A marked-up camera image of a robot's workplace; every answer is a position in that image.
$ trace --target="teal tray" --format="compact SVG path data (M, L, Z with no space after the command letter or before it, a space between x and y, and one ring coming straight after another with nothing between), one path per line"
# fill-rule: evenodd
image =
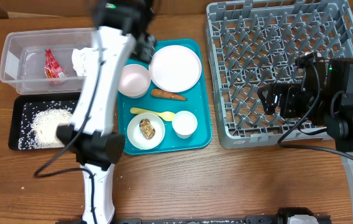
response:
M197 54L201 61L200 47L194 40L179 39L158 41L156 51L169 45L182 45L184 47L188 47ZM133 63L143 65L144 67L149 69L148 64L138 62L132 59L127 61L128 65ZM190 111L197 117L197 130L188 139L180 139L177 134L175 134L171 122L163 121L165 125L165 136L163 141L157 147L148 150L137 149L129 142L127 138L124 152L130 155L143 155L159 152L173 152L187 149L202 149L206 147L213 138L213 132L211 129L211 119L209 117L208 98L206 84L204 81L204 72L201 72L200 79L193 88L178 93L182 96L187 97L188 101L154 98L150 94L150 92L154 88L156 88L156 85L154 85L154 83L152 82L150 84L148 92L143 97L137 99L132 99L124 96L121 93L118 93L117 109L120 133L125 134L127 137L128 124L133 119L133 117L136 116L130 113L130 109L133 107L157 112L171 111L177 113L179 111Z

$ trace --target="plastic storage bin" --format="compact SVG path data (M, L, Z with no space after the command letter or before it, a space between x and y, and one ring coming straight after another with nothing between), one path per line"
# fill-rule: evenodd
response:
M81 91L84 77L73 69L73 49L91 47L92 28L38 30L10 33L2 50L0 80L21 95ZM49 82L45 76L45 49L51 49L67 74L64 81Z
M264 114L257 90L299 83L297 55L318 51L353 57L353 15L346 0L245 0L207 7L207 54L214 85L219 142L226 149L274 145L298 119ZM319 129L303 123L302 129ZM330 139L298 130L286 140Z

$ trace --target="wooden table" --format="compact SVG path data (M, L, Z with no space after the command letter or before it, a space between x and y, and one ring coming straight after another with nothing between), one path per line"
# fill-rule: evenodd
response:
M0 58L8 33L91 26L88 18L0 20ZM349 189L339 157L277 147L225 150L218 142L212 80L204 42L204 15L160 16L150 31L159 40L199 43L213 127L205 149L146 156L124 155L113 180L118 218L216 218L274 214L280 207L308 207L352 223ZM7 140L15 89L0 82L0 223L53 223L83 213L81 173L34 179L57 151L14 152ZM305 144L334 147L333 141ZM67 153L50 170L77 167Z

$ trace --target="white bowl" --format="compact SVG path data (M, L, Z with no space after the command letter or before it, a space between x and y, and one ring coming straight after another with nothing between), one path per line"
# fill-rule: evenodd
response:
M149 119L151 125L155 130L155 134L152 139L146 139L139 128L139 123L143 119ZM151 113L138 114L128 124L127 137L131 144L138 149L153 149L157 147L164 139L165 126L161 118Z
M139 98L147 93L151 82L149 71L138 64L126 65L122 69L119 91L130 98Z
M178 112L172 120L172 128L179 138L190 137L197 129L197 118L189 111Z
M187 47L171 45L160 49L149 65L150 77L160 89L179 93L192 88L200 79L199 57Z

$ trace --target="small white bowl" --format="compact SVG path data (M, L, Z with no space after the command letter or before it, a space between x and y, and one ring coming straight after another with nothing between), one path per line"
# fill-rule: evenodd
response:
M152 139L146 139L139 128L139 123L143 119L149 119L151 125L155 130L155 134ZM138 149L153 149L157 147L164 139L165 126L164 122L157 115L151 113L138 114L128 124L127 137L131 144Z
M145 67L138 64L126 65L122 69L119 91L130 98L139 98L147 93L151 81Z
M179 138L186 139L196 131L197 118L189 111L180 111L172 120L172 128Z

